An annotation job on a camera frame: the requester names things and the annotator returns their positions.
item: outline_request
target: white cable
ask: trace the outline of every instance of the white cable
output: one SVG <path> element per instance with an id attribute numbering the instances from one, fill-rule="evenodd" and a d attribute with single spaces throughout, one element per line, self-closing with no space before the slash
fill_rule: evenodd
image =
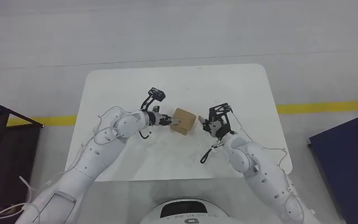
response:
<path id="1" fill-rule="evenodd" d="M 119 107 L 119 106 L 113 106 L 113 107 L 109 108 L 106 112 L 104 112 L 101 116 L 98 116 L 99 119 L 100 119 L 100 123 L 99 123 L 99 125 L 97 126 L 97 128 L 95 128 L 94 135 L 93 135 L 85 144 L 81 144 L 81 147 L 80 147 L 79 150 L 77 151 L 77 154 L 76 154 L 75 159 L 73 160 L 73 162 L 71 163 L 71 165 L 68 167 L 67 170 L 65 170 L 65 171 L 63 171 L 63 172 L 58 172 L 58 173 L 55 174 L 49 181 L 47 181 L 47 182 L 44 183 L 43 185 L 39 186 L 38 188 L 33 188 L 33 187 L 31 187 L 31 186 L 28 184 L 28 182 L 27 182 L 23 177 L 19 176 L 20 180 L 27 186 L 27 188 L 28 188 L 28 190 L 29 190 L 29 198 L 28 198 L 27 202 L 25 202 L 25 203 L 15 204 L 15 205 L 13 205 L 13 206 L 10 206 L 10 207 L 8 207 L 8 208 L 6 208 L 6 209 L 0 211 L 0 214 L 1 214 L 1 213 L 4 213 L 4 212 L 6 212 L 6 211 L 8 211 L 8 210 L 10 210 L 10 209 L 12 209 L 12 208 L 15 208 L 15 207 L 17 207 L 17 206 L 21 206 L 21 205 L 33 206 L 33 207 L 36 209 L 37 213 L 38 213 L 38 217 L 39 217 L 39 218 L 37 219 L 37 222 L 40 224 L 40 211 L 39 211 L 39 209 L 38 209 L 34 204 L 31 204 L 31 203 L 30 203 L 31 197 L 32 197 L 32 191 L 39 190 L 39 189 L 41 189 L 41 188 L 43 188 L 43 187 L 45 187 L 45 186 L 50 186 L 50 185 L 53 183 L 53 181 L 55 180 L 55 178 L 56 178 L 57 176 L 59 176 L 59 175 L 64 175 L 64 174 L 70 172 L 73 168 L 75 168 L 75 167 L 77 166 L 78 162 L 79 162 L 79 159 L 82 157 L 82 154 L 83 154 L 84 151 L 86 150 L 87 145 L 89 144 L 89 142 L 90 142 L 92 139 L 93 139 L 93 141 L 94 141 L 96 144 L 104 145 L 104 144 L 109 144 L 109 143 L 113 142 L 113 141 L 119 136 L 118 129 L 117 129 L 117 128 L 114 128 L 114 127 L 106 127 L 106 128 L 103 128 L 103 129 L 101 129 L 101 130 L 98 131 L 99 127 L 100 127 L 101 124 L 102 124 L 102 117 L 103 117 L 105 114 L 107 114 L 107 113 L 108 113 L 111 109 L 113 109 L 113 108 L 119 108 L 119 109 L 121 109 L 122 111 L 125 111 L 124 109 L 122 109 L 122 108 Z M 119 120 L 121 120 L 121 119 L 124 118 L 124 117 L 118 118 L 118 119 L 115 121 L 115 123 L 118 122 Z M 96 142 L 96 140 L 95 140 L 96 136 L 97 136 L 100 132 L 102 132 L 102 131 L 104 131 L 104 130 L 107 130 L 107 129 L 111 129 L 111 130 L 114 129 L 114 130 L 117 132 L 117 135 L 115 136 L 115 138 L 112 139 L 112 140 L 109 141 L 109 142 L 106 142 L 106 143 L 98 143 L 98 142 Z M 19 214 L 20 212 L 22 212 L 22 210 L 23 210 L 23 209 L 21 209 L 20 211 L 14 213 L 14 214 L 8 215 L 8 216 L 0 217 L 0 220 L 1 220 L 1 219 L 4 219 L 4 218 L 10 218 L 10 217 L 12 217 L 12 216 L 15 216 L 15 215 Z"/>
<path id="2" fill-rule="evenodd" d="M 20 180 L 27 186 L 27 189 L 28 189 L 28 191 L 29 191 L 29 198 L 27 199 L 27 202 L 25 202 L 25 203 L 19 203 L 19 204 L 15 204 L 15 205 L 13 205 L 13 206 L 10 206 L 10 207 L 8 207 L 8 208 L 6 208 L 6 209 L 0 211 L 0 214 L 1 214 L 1 213 L 4 213 L 4 212 L 6 212 L 7 210 L 10 210 L 10 209 L 12 209 L 12 208 L 16 208 L 17 206 L 22 206 L 22 205 L 33 206 L 33 207 L 36 209 L 37 214 L 38 214 L 38 216 L 39 216 L 37 222 L 38 222 L 38 224 L 40 224 L 40 211 L 39 211 L 39 209 L 38 209 L 34 204 L 31 204 L 31 203 L 30 203 L 30 201 L 31 201 L 31 196 L 32 196 L 32 192 L 31 192 L 31 191 L 33 190 L 33 188 L 28 184 L 28 182 L 27 182 L 24 178 L 22 178 L 21 176 L 19 176 L 19 178 L 20 178 Z M 0 217 L 0 220 L 1 220 L 1 219 L 4 219 L 4 218 L 13 217 L 13 216 L 19 214 L 19 213 L 22 212 L 22 211 L 23 211 L 23 207 L 21 208 L 21 210 L 19 210 L 18 212 L 14 213 L 14 214 L 10 214 L 10 215 L 8 215 L 8 216 Z"/>
<path id="3" fill-rule="evenodd" d="M 245 135 L 246 135 L 252 142 L 254 142 L 254 140 L 248 135 L 248 133 L 247 133 L 247 132 L 245 131 L 245 129 L 242 127 L 241 122 L 240 122 L 239 119 L 236 117 L 236 115 L 234 114 L 233 111 L 232 111 L 232 114 L 233 114 L 233 116 L 235 117 L 236 121 L 239 123 L 239 125 L 240 125 L 240 130 L 242 130 L 242 131 L 245 133 Z M 285 155 L 282 157 L 282 159 L 280 160 L 280 162 L 279 162 L 279 164 L 278 164 L 278 165 L 281 167 L 282 161 L 283 161 L 284 158 L 287 156 L 286 150 L 285 150 L 284 148 L 266 148 L 266 147 L 262 147 L 262 148 L 264 148 L 264 149 L 266 149 L 266 150 L 280 150 L 280 151 L 283 151 L 283 152 L 285 153 Z"/>
<path id="4" fill-rule="evenodd" d="M 236 121 L 239 123 L 240 129 L 246 134 L 246 136 L 247 136 L 251 141 L 254 142 L 254 140 L 247 134 L 247 132 L 245 131 L 245 129 L 242 127 L 241 122 L 240 122 L 239 119 L 235 116 L 235 114 L 234 114 L 233 111 L 232 111 L 232 114 L 233 114 L 233 116 L 235 117 Z M 266 149 L 266 150 L 280 150 L 280 151 L 283 151 L 283 152 L 285 153 L 285 155 L 282 157 L 282 159 L 281 159 L 280 162 L 279 162 L 279 167 L 281 168 L 281 163 L 282 163 L 282 161 L 284 160 L 284 158 L 287 156 L 287 151 L 286 151 L 284 148 L 266 148 L 266 147 L 262 147 L 262 148 L 264 148 L 264 149 Z M 284 172 L 284 175 L 285 175 L 285 180 L 286 180 L 286 183 L 287 183 L 287 188 L 289 188 L 290 184 L 289 184 L 289 182 L 288 182 L 286 172 L 285 172 L 284 169 L 282 169 L 282 171 Z M 297 202 L 298 202 L 298 205 L 300 205 L 300 208 L 301 208 L 301 211 L 302 211 L 302 220 L 300 221 L 300 223 L 303 223 L 303 222 L 304 222 L 304 211 L 303 211 L 303 207 L 302 207 L 300 201 L 298 200 L 299 196 L 297 196 L 297 195 L 295 195 L 295 194 L 293 194 L 293 193 L 291 193 L 291 195 L 287 197 L 287 199 L 286 199 L 286 201 L 285 201 L 285 203 L 284 203 L 284 209 L 285 209 L 286 214 L 288 214 L 286 205 L 287 205 L 287 202 L 288 202 L 288 200 L 289 200 L 290 198 L 295 198 L 295 199 L 297 200 Z"/>

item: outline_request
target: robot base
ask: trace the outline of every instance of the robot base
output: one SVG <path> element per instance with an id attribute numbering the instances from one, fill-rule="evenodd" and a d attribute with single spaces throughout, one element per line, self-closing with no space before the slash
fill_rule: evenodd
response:
<path id="1" fill-rule="evenodd" d="M 140 224 L 160 223 L 238 223 L 218 206 L 199 199 L 176 199 L 162 203 L 143 218 Z"/>

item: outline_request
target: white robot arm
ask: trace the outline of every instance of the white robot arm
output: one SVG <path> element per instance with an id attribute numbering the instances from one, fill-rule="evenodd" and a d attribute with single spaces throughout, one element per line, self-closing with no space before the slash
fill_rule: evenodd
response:
<path id="1" fill-rule="evenodd" d="M 209 120 L 199 117 L 199 121 L 203 130 L 221 141 L 232 167 L 244 175 L 251 190 L 282 223 L 319 224 L 298 197 L 285 171 L 264 154 L 265 148 L 252 141 L 243 129 L 239 132 L 231 130 L 228 112 L 232 112 L 231 107 L 227 103 L 221 104 L 209 109 Z"/>
<path id="2" fill-rule="evenodd" d="M 115 106 L 105 112 L 99 124 L 91 130 L 88 140 L 81 145 L 73 165 L 31 203 L 33 206 L 25 208 L 16 223 L 75 223 L 87 190 L 118 158 L 129 137 L 149 125 L 165 126 L 180 122 L 160 114 L 159 106 L 148 111 L 154 100 L 165 98 L 164 92 L 155 88 L 148 93 L 149 97 L 140 111 L 128 113 Z"/>

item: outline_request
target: white table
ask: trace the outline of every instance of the white table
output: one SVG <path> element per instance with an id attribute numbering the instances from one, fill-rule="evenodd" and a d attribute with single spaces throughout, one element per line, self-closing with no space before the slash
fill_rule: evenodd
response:
<path id="1" fill-rule="evenodd" d="M 115 105 L 138 110 L 151 87 L 167 96 L 151 105 L 160 105 L 161 113 L 172 115 L 176 108 L 182 108 L 208 117 L 210 107 L 227 102 L 256 142 L 287 148 L 265 69 L 258 64 L 99 70 L 86 79 L 66 167 L 98 122 L 98 114 Z M 232 115 L 229 119 L 232 129 L 238 129 Z M 187 136 L 169 127 L 153 127 L 151 131 L 146 140 L 139 135 L 131 137 L 120 157 L 96 181 L 242 176 L 228 164 L 224 153 L 211 153 L 206 164 L 199 163 L 216 139 L 202 130 L 198 120 Z M 276 163 L 283 154 L 277 150 L 266 153 Z M 281 167 L 287 174 L 291 172 L 289 154 Z"/>

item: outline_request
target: yellow floor stripe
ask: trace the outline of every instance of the yellow floor stripe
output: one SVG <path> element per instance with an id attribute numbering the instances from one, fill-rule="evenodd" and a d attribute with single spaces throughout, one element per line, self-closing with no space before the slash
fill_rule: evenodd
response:
<path id="1" fill-rule="evenodd" d="M 314 114 L 322 112 L 342 112 L 358 111 L 358 101 L 349 102 L 319 102 L 314 104 L 286 104 L 277 105 L 279 114 Z M 45 126 L 69 126 L 75 125 L 76 115 L 54 116 L 49 118 L 34 117 L 33 120 L 40 122 Z M 9 119 L 7 126 L 27 124 L 28 122 L 20 118 Z"/>
<path id="2" fill-rule="evenodd" d="M 322 112 L 358 111 L 358 101 L 287 104 L 277 105 L 276 107 L 279 114 L 315 114 Z"/>
<path id="3" fill-rule="evenodd" d="M 49 118 L 34 117 L 31 119 L 40 122 L 45 126 L 71 126 L 71 125 L 75 125 L 77 115 L 53 116 Z M 7 126 L 14 126 L 14 125 L 21 125 L 21 124 L 28 124 L 28 122 L 20 118 L 10 118 L 7 122 Z"/>

